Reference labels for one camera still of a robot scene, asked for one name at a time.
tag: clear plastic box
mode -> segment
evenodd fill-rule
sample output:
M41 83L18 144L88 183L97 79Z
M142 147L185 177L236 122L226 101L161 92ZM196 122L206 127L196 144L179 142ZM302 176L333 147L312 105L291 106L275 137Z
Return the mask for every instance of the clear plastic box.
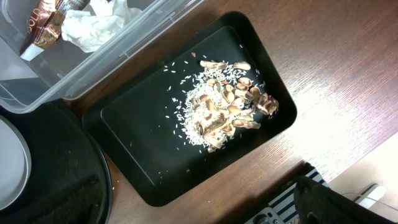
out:
M37 0L0 0L0 105L28 113L48 101L79 98L202 1L128 1L142 14L96 52L84 53L60 39L27 62L19 50Z

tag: white cable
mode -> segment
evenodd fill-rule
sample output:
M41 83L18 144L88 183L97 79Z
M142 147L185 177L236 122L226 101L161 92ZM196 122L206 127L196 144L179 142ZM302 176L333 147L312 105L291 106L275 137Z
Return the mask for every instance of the white cable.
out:
M389 208L395 210L396 212L398 212L398 209L396 209L396 208L394 208L394 207L392 207L392 206L390 206L390 205L388 205L388 204L386 204L386 203L384 203L384 202L380 202L380 201L378 201L378 200L374 200L373 198L365 197L365 196L363 196L363 195L361 195L361 194L355 194L355 193L345 193L345 194L342 194L342 196L345 196L345 195L355 195L355 196L358 196L358 197L364 197L364 198L366 198L366 199L373 200L373 201L375 201L376 203L380 203L380 204L382 204L382 205L385 205L385 206L387 206L387 207L389 207Z

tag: crumpled paper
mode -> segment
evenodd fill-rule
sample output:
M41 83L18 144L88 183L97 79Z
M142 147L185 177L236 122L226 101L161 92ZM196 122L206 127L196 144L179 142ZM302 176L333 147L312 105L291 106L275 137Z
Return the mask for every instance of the crumpled paper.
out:
M69 10L62 24L62 39L89 53L98 50L142 11L128 8L126 0L91 0L95 12Z

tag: wooden table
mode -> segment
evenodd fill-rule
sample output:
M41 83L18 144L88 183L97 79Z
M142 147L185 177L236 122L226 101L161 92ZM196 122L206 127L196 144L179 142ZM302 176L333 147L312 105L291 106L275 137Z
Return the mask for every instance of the wooden table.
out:
M76 114L228 11L253 23L298 109L291 128L170 204L147 205L109 162L109 223L229 222L300 161L327 181L398 132L398 1L205 0L83 98Z

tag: chocolate wrapper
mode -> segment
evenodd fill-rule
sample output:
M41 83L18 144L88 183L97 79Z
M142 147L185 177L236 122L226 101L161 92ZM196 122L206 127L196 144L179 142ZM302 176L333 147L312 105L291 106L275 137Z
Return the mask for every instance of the chocolate wrapper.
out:
M21 48L21 58L32 60L61 36L68 10L82 10L90 0L40 0L28 20L29 33Z

